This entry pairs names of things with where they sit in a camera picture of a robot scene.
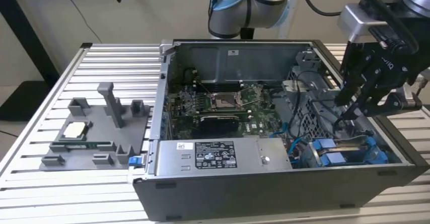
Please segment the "blue latch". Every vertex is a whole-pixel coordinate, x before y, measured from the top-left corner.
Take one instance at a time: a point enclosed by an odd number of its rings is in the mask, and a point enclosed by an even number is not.
[[[143,165],[141,163],[143,163],[141,156],[129,157],[129,159],[128,159],[128,166],[141,167],[141,165]]]

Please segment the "white label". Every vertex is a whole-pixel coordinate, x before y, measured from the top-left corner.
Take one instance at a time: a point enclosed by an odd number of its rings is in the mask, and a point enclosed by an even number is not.
[[[192,142],[179,142],[176,145],[177,150],[192,150],[193,143]]]
[[[65,130],[62,132],[64,137],[66,138],[77,138],[81,135],[81,132],[85,128],[84,122],[72,122],[65,127]]]
[[[228,50],[228,56],[239,55],[239,50]]]

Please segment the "white wall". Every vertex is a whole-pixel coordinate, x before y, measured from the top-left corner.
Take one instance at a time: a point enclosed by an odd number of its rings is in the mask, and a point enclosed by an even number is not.
[[[96,42],[69,0],[17,0],[52,60],[65,68],[82,42]],[[208,0],[73,0],[102,43],[208,38]],[[276,29],[256,37],[276,38]]]
[[[17,0],[48,54],[60,69],[81,42],[96,42],[69,0]],[[104,43],[157,43],[163,38],[207,38],[208,0],[74,0]],[[312,0],[324,10],[339,10],[358,0]],[[255,38],[273,39],[276,29],[256,30]],[[291,39],[343,43],[336,18],[316,15],[299,0]]]
[[[41,80],[38,71],[0,14],[0,86]]]

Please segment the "cable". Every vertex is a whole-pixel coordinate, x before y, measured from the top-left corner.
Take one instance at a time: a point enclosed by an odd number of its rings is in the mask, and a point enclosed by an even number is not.
[[[333,112],[333,110],[325,105],[325,103],[319,102],[319,104],[325,108],[325,110],[336,117],[336,119],[340,118],[340,116]]]
[[[343,118],[340,117],[335,123],[333,123],[333,129],[332,129],[332,134],[336,134],[336,127],[338,127],[338,124],[343,121]]]
[[[400,40],[407,45],[408,54],[415,54],[419,50],[418,42],[410,32],[410,30],[403,25],[402,21],[396,18],[387,5],[382,0],[366,0],[370,6],[380,14],[382,19],[387,22],[388,26],[392,28]]]
[[[350,140],[354,140],[354,139],[356,139],[359,137],[368,137],[368,136],[362,134],[362,135],[358,135],[355,137],[346,138],[346,139],[333,139],[333,141],[350,141]]]
[[[212,0],[208,0],[208,7],[207,7],[207,15],[211,14],[211,6],[212,6]]]
[[[295,77],[295,85],[296,85],[296,98],[295,98],[295,106],[293,106],[293,111],[292,111],[292,116],[291,116],[291,119],[288,121],[288,134],[289,136],[296,139],[297,137],[292,134],[291,132],[291,126],[292,126],[292,122],[293,122],[293,119],[295,119],[295,116],[296,116],[296,112],[297,112],[297,107],[299,107],[299,104],[300,104],[300,88],[297,86],[297,81],[299,81],[299,77],[303,73],[305,72],[311,72],[311,73],[315,73],[319,75],[319,73],[316,71],[312,71],[312,70],[304,70],[301,71],[296,77]]]
[[[0,130],[1,133],[6,134],[6,135],[10,135],[12,137],[18,137],[17,135],[14,135],[13,133],[9,133],[9,132],[5,132],[2,130]]]
[[[273,132],[268,137],[273,138],[275,135],[283,134],[287,131],[287,123],[281,123],[281,131],[280,132]]]
[[[217,3],[217,0],[208,0],[208,1],[209,3],[208,3],[208,10],[207,10],[207,13],[208,13],[207,30],[209,31],[209,19],[212,17],[213,8],[215,8],[215,4]]]
[[[292,141],[289,150],[287,152],[288,155],[292,153],[293,147],[295,147],[296,143],[300,142],[300,140],[301,140],[301,138],[299,137]]]
[[[72,4],[73,4],[74,8],[77,9],[77,12],[78,12],[78,14],[80,14],[80,16],[81,16],[81,19],[82,19],[82,21],[84,21],[84,23],[85,23],[85,25],[86,25],[88,29],[90,30],[90,32],[92,32],[92,33],[93,33],[93,35],[96,36],[96,38],[97,38],[97,40],[100,41],[100,43],[102,43],[102,41],[100,40],[100,37],[97,36],[97,34],[94,33],[94,31],[93,31],[93,30],[92,30],[92,28],[89,27],[88,22],[86,22],[86,19],[85,19],[85,17],[82,16],[81,11],[80,11],[80,9],[78,9],[78,7],[77,7],[76,3],[73,2],[73,0],[69,0],[69,1],[72,2]]]
[[[325,16],[325,17],[335,17],[335,16],[339,16],[339,15],[340,15],[340,12],[327,13],[327,12],[320,11],[320,10],[313,6],[313,4],[311,3],[311,1],[309,1],[309,0],[304,0],[304,1],[305,1],[305,3],[307,3],[308,7],[312,9],[312,11],[313,11],[315,13],[317,13],[319,15]]]

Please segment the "power supply label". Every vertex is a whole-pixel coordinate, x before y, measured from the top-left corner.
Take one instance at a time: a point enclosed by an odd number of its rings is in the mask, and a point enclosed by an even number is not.
[[[199,170],[236,168],[235,143],[232,141],[196,142],[195,167]]]

